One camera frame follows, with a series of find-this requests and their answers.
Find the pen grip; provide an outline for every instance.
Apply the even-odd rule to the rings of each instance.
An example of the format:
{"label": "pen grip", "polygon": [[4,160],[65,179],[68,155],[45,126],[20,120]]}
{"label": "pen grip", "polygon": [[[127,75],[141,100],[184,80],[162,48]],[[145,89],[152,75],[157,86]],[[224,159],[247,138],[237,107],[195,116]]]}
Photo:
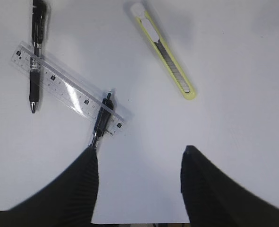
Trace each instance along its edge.
{"label": "pen grip", "polygon": [[29,77],[30,77],[29,101],[38,102],[40,99],[39,84],[40,84],[41,73],[37,71],[31,71]]}

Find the black pen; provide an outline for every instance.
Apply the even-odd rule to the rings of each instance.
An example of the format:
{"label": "black pen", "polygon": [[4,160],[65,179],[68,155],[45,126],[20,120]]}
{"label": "black pen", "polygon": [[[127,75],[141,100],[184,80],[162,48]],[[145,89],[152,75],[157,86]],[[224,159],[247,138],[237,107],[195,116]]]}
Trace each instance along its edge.
{"label": "black pen", "polygon": [[[34,46],[34,54],[38,57],[41,56],[42,42],[44,38],[44,24],[46,18],[46,4],[42,0],[33,0],[33,14],[32,14],[32,29],[31,38]],[[31,59],[30,66],[30,93],[29,101],[31,112],[35,113],[37,102],[40,99],[40,79],[41,67],[40,64]]]}

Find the ballpoint pen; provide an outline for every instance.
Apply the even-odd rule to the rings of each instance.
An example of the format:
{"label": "ballpoint pen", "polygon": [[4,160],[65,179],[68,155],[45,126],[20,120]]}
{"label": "ballpoint pen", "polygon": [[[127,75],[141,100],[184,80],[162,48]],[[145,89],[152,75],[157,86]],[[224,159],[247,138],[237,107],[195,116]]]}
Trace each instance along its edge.
{"label": "ballpoint pen", "polygon": [[[46,17],[46,4],[42,0],[33,0],[33,14],[32,14],[32,31],[31,38],[34,46],[34,54],[38,57],[41,56],[42,42],[44,38],[44,23]],[[40,64],[31,59],[30,66],[30,93],[29,101],[31,112],[35,113],[37,102],[40,99],[40,77],[41,67]]]}
{"label": "ballpoint pen", "polygon": [[[105,104],[109,109],[113,110],[114,105],[110,98],[111,93],[108,93],[107,98],[104,98],[102,103]],[[96,149],[98,139],[104,135],[110,117],[111,114],[101,107],[94,126],[94,137],[90,145],[90,147],[92,147],[93,149]]]}

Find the transparent ruler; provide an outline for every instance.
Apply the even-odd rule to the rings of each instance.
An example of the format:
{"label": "transparent ruler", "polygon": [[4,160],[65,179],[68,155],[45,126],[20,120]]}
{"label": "transparent ruler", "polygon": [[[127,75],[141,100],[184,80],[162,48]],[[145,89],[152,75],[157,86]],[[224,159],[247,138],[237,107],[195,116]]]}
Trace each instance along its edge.
{"label": "transparent ruler", "polygon": [[125,120],[113,110],[104,105],[98,98],[91,95],[87,88],[62,70],[59,66],[44,57],[38,58],[33,54],[32,46],[21,42],[12,55],[11,61],[15,68],[22,71],[28,78],[30,72],[30,59],[36,60],[37,67],[41,68],[40,86],[53,94],[57,99],[71,107],[75,112],[95,124],[100,108],[111,113],[106,132],[113,136],[121,131]]}

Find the pen clip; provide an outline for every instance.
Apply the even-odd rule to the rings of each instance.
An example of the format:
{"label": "pen clip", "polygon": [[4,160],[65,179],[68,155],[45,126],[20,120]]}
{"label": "pen clip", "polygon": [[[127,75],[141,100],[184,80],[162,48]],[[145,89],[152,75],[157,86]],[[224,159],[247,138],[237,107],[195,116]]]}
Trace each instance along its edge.
{"label": "pen clip", "polygon": [[44,38],[44,24],[46,18],[47,6],[42,0],[33,0],[32,14],[32,42],[41,44]]}
{"label": "pen clip", "polygon": [[152,23],[150,22],[150,20],[146,17],[145,15],[145,8],[141,3],[135,3],[132,7],[131,7],[131,11],[134,15],[134,17],[139,18],[139,20],[141,21],[141,24],[143,25],[145,31],[147,32],[147,34],[149,35],[150,39],[157,43],[159,41],[159,35],[156,32],[155,28],[153,27]]}

